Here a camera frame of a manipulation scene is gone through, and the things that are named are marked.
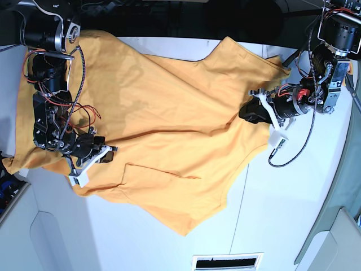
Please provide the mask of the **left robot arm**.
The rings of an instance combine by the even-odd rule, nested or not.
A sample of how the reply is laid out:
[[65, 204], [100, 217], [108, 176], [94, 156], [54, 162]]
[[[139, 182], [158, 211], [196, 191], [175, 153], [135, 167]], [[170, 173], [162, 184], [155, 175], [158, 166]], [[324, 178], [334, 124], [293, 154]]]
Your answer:
[[360, 51], [360, 1], [324, 1], [322, 13], [306, 28], [307, 41], [283, 63], [288, 67], [299, 61], [302, 53], [310, 56], [310, 70], [299, 69], [297, 84], [286, 83], [266, 92], [265, 109], [257, 92], [242, 106], [239, 118], [250, 123], [278, 122], [308, 113], [312, 106], [318, 113], [332, 113], [344, 80], [351, 79], [349, 54]]

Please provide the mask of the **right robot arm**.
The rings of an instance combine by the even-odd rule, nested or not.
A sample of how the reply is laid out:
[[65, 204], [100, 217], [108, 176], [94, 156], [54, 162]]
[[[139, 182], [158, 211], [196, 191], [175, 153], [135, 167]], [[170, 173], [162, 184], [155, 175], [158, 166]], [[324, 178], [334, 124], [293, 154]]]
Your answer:
[[76, 165], [109, 163], [115, 147], [107, 147], [89, 124], [79, 133], [71, 125], [71, 115], [89, 106], [78, 102], [69, 90], [73, 54], [78, 45], [81, 22], [75, 1], [18, 1], [22, 14], [21, 43], [30, 49], [25, 79], [34, 86], [34, 144], [46, 151], [59, 151], [66, 158], [77, 158]]

